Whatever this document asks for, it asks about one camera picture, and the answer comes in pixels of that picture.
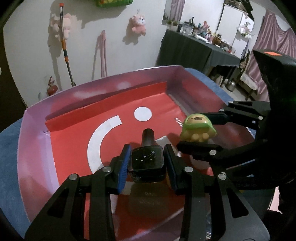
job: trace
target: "mop handle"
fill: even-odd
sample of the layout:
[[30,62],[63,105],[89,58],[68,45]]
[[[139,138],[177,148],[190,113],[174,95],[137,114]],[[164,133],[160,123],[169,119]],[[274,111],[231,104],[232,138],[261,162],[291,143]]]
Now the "mop handle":
[[68,69],[70,80],[71,80],[71,85],[72,85],[72,87],[74,87],[74,86],[76,86],[76,84],[74,83],[73,78],[72,78],[72,73],[71,73],[70,65],[69,65],[69,58],[68,58],[68,54],[67,54],[66,40],[65,40],[65,36],[64,36],[64,19],[63,19],[64,4],[63,3],[59,4],[59,11],[60,11],[59,17],[61,19],[61,31],[62,31],[62,41],[61,41],[62,42],[62,48],[63,48],[64,57],[65,57],[65,61],[66,61],[66,64],[67,64],[67,69]]

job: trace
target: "white curved line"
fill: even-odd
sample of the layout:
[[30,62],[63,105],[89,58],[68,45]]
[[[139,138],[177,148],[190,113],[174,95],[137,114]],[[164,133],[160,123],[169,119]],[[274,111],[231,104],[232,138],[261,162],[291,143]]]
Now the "white curved line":
[[104,166],[100,155],[101,144],[104,137],[114,127],[121,124],[122,122],[119,116],[114,116],[102,123],[92,134],[87,147],[87,160],[92,173],[95,173],[98,169]]

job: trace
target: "blue fabric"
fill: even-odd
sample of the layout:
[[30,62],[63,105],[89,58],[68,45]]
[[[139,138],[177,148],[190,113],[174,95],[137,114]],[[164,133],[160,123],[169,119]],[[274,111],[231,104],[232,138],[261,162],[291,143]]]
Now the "blue fabric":
[[[199,72],[196,69],[186,68],[190,74],[194,75],[198,78],[202,83],[204,83],[208,88],[210,88],[221,100],[224,101],[225,104],[228,104],[229,101],[233,101],[233,99],[223,90],[221,89],[214,81],[212,81],[209,77],[204,75],[202,72]],[[253,137],[256,136],[256,131],[249,129],[252,133]]]
[[17,178],[17,145],[22,119],[0,133],[0,208],[22,236],[30,222],[25,213]]

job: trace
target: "orange sticker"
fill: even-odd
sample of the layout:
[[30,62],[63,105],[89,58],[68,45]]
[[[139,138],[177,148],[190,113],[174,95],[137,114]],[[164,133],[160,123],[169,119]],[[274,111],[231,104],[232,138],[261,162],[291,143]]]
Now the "orange sticker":
[[265,52],[266,54],[272,55],[272,56],[281,56],[281,54],[279,53],[275,53],[275,52]]

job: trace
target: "red fire extinguisher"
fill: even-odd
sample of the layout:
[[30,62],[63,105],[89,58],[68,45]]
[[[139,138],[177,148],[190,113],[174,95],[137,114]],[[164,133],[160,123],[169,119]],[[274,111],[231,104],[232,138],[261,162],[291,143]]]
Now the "red fire extinguisher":
[[56,85],[54,85],[54,81],[51,81],[52,80],[52,76],[50,77],[49,79],[49,82],[48,82],[48,87],[47,87],[47,94],[49,96],[53,95],[54,93],[57,92],[58,88]]

